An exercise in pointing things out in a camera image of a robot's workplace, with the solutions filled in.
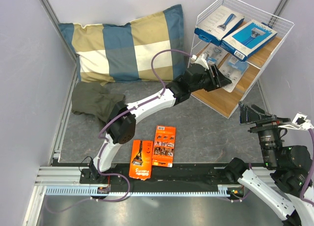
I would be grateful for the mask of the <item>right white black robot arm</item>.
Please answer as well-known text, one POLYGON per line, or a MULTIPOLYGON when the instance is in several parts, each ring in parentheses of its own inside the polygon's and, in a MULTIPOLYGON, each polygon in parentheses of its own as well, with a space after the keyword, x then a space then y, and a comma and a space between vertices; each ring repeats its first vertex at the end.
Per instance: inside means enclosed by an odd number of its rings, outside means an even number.
POLYGON ((314 157, 306 146, 283 145, 283 131, 289 129, 309 131, 314 126, 307 115, 297 113, 294 119, 269 114, 256 105, 238 104, 242 125, 252 124, 249 133, 258 135, 264 167, 271 171, 270 177, 277 188, 287 195, 284 198, 265 184, 248 164, 233 158, 225 167, 225 179, 239 183, 266 203, 285 226, 312 226, 314 224, 314 157))

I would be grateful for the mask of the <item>orange Styler razor box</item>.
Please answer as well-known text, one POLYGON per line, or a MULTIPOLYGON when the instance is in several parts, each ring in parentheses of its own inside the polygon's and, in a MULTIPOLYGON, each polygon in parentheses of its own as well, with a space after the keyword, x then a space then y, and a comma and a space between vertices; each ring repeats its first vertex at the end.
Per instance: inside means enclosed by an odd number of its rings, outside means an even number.
POLYGON ((156 127, 152 165, 171 168, 173 166, 176 127, 156 127))

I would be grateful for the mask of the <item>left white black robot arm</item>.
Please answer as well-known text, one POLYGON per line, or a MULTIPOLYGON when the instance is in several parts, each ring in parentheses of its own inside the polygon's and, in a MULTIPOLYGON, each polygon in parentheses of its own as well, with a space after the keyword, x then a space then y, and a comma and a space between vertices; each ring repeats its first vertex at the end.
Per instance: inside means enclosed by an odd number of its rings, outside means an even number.
POLYGON ((134 137, 136 124, 146 117, 186 101, 195 91, 213 91, 231 82, 215 64, 194 63, 161 91, 137 102, 118 102, 99 134, 100 139, 104 141, 103 145, 97 156, 89 162, 88 168, 81 170, 79 182, 104 183, 109 176, 107 170, 111 168, 117 151, 134 137))

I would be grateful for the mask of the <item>clear blister razor pack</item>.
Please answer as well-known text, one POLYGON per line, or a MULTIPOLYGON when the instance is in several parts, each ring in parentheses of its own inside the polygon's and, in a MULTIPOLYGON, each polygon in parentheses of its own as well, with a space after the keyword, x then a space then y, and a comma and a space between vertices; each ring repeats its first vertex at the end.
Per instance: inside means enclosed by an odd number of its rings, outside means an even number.
POLYGON ((241 62, 233 55, 228 56, 224 63, 220 66, 219 71, 226 78, 230 79, 232 83, 223 86, 223 89, 231 93, 248 68, 249 63, 241 62))

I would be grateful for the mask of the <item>white Gillette SkinGuard pack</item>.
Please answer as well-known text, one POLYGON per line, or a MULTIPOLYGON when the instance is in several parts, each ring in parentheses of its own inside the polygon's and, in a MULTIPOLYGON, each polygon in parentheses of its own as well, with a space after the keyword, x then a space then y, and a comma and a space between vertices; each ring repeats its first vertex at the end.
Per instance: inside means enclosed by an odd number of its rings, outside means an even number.
POLYGON ((207 53, 208 54, 208 58, 207 58, 207 62, 208 65, 210 64, 215 64, 215 65, 219 65, 221 63, 221 61, 225 58, 225 56, 228 54, 227 51, 225 51, 224 49, 222 49, 221 47, 215 46, 213 44, 208 44, 202 53, 207 53))

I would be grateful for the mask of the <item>white blue razor box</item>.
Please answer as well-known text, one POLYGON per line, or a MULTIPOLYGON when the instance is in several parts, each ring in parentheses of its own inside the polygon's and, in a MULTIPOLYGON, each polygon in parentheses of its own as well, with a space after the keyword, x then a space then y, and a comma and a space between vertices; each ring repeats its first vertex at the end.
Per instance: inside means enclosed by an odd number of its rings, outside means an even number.
POLYGON ((243 23, 244 18, 244 15, 221 5, 196 25, 194 33, 204 42, 219 46, 222 39, 243 23))

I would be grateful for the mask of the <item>blue Harry's razor box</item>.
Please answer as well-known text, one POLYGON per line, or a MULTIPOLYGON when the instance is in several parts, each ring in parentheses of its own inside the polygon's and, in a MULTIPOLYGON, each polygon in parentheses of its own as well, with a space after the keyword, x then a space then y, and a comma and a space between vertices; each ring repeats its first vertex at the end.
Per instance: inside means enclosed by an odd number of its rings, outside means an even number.
POLYGON ((277 31, 265 23, 251 20, 223 38, 220 47, 244 62, 272 41, 277 34, 277 31))

